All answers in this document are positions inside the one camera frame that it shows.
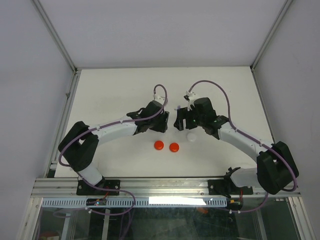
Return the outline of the white earbud case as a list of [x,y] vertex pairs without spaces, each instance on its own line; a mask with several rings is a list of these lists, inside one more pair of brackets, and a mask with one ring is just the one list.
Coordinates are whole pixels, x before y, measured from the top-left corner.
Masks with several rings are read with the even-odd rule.
[[194,134],[194,133],[192,133],[192,132],[189,132],[189,133],[186,135],[186,139],[187,139],[189,142],[193,143],[193,142],[195,142],[195,141],[197,140],[197,135]]

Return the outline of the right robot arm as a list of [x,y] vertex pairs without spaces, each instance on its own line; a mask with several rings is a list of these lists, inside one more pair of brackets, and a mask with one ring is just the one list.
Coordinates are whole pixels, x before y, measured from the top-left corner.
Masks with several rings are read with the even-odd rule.
[[200,127],[204,132],[219,141],[237,148],[255,163],[255,167],[230,167],[224,175],[223,187],[230,194],[242,187],[261,187],[275,195],[287,191],[293,183],[298,187],[299,170],[288,145],[282,141],[264,142],[235,128],[229,117],[216,114],[211,100],[207,97],[184,96],[188,105],[177,109],[173,126],[179,131]]

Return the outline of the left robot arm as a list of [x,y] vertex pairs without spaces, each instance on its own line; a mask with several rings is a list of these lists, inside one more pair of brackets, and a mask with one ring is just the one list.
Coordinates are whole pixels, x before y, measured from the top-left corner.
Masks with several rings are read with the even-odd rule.
[[134,136],[151,130],[165,133],[168,129],[169,112],[156,100],[146,107],[129,112],[114,122],[96,125],[76,122],[58,145],[59,159],[64,158],[67,166],[87,182],[93,194],[100,194],[105,188],[103,175],[94,166],[93,159],[99,146],[110,141]]

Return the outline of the orange earbud case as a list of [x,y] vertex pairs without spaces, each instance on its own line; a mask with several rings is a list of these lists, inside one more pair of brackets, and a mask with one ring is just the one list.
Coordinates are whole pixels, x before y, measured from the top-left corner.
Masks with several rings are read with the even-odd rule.
[[180,146],[179,146],[178,143],[172,142],[172,143],[169,145],[169,149],[170,149],[171,152],[176,153],[176,152],[179,151]]
[[154,142],[154,148],[156,149],[156,150],[158,150],[158,151],[160,151],[160,150],[162,150],[163,148],[164,148],[164,142],[163,141],[161,141],[161,140],[157,140],[157,141],[155,141]]

